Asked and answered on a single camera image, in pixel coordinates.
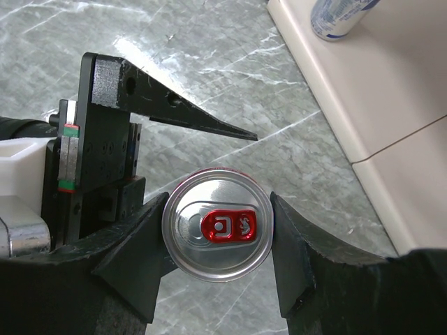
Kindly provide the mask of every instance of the silver can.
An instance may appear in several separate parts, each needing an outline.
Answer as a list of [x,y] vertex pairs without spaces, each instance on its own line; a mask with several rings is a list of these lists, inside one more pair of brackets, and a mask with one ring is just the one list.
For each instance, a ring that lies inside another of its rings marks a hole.
[[317,0],[311,13],[312,29],[323,40],[339,40],[378,2],[379,0]]
[[247,175],[219,167],[183,181],[166,203],[163,238],[175,264],[204,281],[248,274],[268,256],[273,208]]

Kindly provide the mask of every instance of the red pull tab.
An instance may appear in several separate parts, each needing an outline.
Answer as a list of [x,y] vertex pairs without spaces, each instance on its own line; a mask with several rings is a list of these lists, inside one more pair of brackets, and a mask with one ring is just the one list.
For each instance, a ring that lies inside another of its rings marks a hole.
[[214,243],[254,241],[256,213],[216,209],[205,215],[201,230],[203,236]]

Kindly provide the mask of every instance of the green marking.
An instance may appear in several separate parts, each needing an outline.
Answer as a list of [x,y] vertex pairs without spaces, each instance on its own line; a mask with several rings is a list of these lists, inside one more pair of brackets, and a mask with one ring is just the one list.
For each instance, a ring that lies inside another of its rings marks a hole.
[[64,190],[75,190],[75,183],[73,181],[68,180],[59,180],[59,188]]
[[64,127],[64,136],[79,137],[79,128]]

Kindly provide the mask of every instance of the can rim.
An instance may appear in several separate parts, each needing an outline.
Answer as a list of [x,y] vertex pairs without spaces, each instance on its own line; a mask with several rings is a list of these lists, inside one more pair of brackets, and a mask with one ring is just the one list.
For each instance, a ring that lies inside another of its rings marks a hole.
[[[239,266],[241,267],[241,269],[233,270],[232,272],[228,272],[227,274],[211,274],[209,272],[197,269],[196,267],[191,265],[191,262],[188,261],[187,257],[182,257],[182,254],[175,242],[173,229],[171,229],[174,221],[173,217],[175,216],[175,211],[173,211],[173,209],[176,207],[176,203],[178,203],[183,198],[183,195],[191,188],[193,188],[195,184],[198,184],[200,181],[206,180],[214,172],[220,172],[223,174],[227,174],[228,176],[234,175],[237,176],[237,178],[244,180],[245,183],[247,183],[256,191],[256,194],[261,201],[259,205],[262,205],[261,208],[265,212],[263,213],[265,220],[265,227],[263,228],[264,233],[258,243],[257,248],[254,251],[253,257],[248,258],[243,263],[243,266]],[[175,188],[163,210],[161,232],[171,258],[181,270],[204,281],[227,282],[241,278],[242,276],[255,270],[255,268],[257,268],[264,262],[264,260],[270,253],[270,249],[272,248],[274,230],[273,218],[273,207],[268,195],[250,176],[246,175],[243,172],[226,167],[213,167],[193,173]]]

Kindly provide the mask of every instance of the floor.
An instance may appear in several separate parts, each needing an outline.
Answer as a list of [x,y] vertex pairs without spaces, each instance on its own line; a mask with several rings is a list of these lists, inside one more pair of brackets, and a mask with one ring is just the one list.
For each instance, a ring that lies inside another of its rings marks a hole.
[[[138,174],[148,180],[147,199],[198,169],[236,168],[339,238],[395,255],[265,6],[265,0],[2,1],[1,114],[48,118],[59,99],[76,98],[84,52],[125,57],[260,139],[133,116],[144,128]],[[167,275],[147,333],[286,335],[272,258],[224,284],[180,270]]]

